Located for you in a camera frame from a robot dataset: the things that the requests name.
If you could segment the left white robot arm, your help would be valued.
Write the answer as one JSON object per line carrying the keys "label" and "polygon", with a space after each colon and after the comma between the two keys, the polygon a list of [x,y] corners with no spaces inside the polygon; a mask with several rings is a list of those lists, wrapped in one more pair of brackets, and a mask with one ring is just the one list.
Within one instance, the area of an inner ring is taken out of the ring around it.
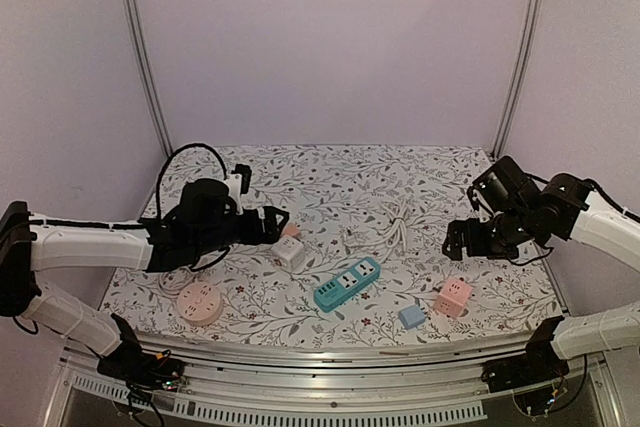
{"label": "left white robot arm", "polygon": [[114,268],[166,273],[211,267],[235,245],[271,245],[287,225],[288,212],[273,206],[246,209],[237,175],[226,181],[186,184],[168,213],[124,223],[53,219],[15,201],[1,218],[1,314],[30,319],[78,341],[128,381],[148,373],[129,325],[88,306],[37,273],[63,268]]}

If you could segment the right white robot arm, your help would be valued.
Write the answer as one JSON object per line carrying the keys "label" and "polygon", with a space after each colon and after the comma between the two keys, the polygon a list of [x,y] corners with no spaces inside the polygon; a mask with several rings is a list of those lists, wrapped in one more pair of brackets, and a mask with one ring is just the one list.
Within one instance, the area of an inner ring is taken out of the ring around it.
{"label": "right white robot arm", "polygon": [[[467,190],[475,210],[485,207],[487,220],[468,218],[449,223],[442,245],[453,261],[483,257],[513,261],[520,245],[545,247],[553,237],[592,247],[639,267],[639,218],[617,204],[594,180],[560,173],[548,182],[526,173],[503,156]],[[517,374],[537,383],[558,360],[611,351],[639,343],[639,304],[581,317],[545,320],[517,362]]]}

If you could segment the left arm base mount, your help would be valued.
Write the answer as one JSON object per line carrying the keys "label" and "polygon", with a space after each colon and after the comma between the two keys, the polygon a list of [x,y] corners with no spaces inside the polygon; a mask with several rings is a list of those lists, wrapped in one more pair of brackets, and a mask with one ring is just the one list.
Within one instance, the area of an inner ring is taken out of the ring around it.
{"label": "left arm base mount", "polygon": [[165,420],[155,405],[155,391],[176,391],[183,383],[185,363],[174,358],[170,349],[151,354],[144,352],[131,326],[116,314],[111,315],[118,328],[120,344],[108,355],[99,355],[98,372],[101,375],[125,383],[126,412],[139,426],[150,426],[140,419],[143,407],[149,407],[157,426],[165,426]]}

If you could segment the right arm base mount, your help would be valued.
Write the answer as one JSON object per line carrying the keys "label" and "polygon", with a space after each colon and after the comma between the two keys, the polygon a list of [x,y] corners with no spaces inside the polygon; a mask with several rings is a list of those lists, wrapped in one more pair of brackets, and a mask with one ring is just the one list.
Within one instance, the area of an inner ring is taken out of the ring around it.
{"label": "right arm base mount", "polygon": [[[562,320],[562,316],[544,320],[533,332],[523,353],[485,362],[481,381],[489,391],[503,392],[556,380],[563,384],[569,373],[568,362],[560,359],[551,346],[554,330]],[[537,392],[517,394],[514,401],[523,414],[537,417],[550,413],[558,393],[558,387],[548,385]]]}

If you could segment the pink cube socket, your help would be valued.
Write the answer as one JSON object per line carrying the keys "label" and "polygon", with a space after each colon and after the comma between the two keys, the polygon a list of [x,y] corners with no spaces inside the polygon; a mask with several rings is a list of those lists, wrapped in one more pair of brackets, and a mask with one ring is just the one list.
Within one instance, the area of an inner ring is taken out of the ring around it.
{"label": "pink cube socket", "polygon": [[459,278],[449,278],[439,291],[434,310],[450,318],[458,318],[466,308],[473,287]]}

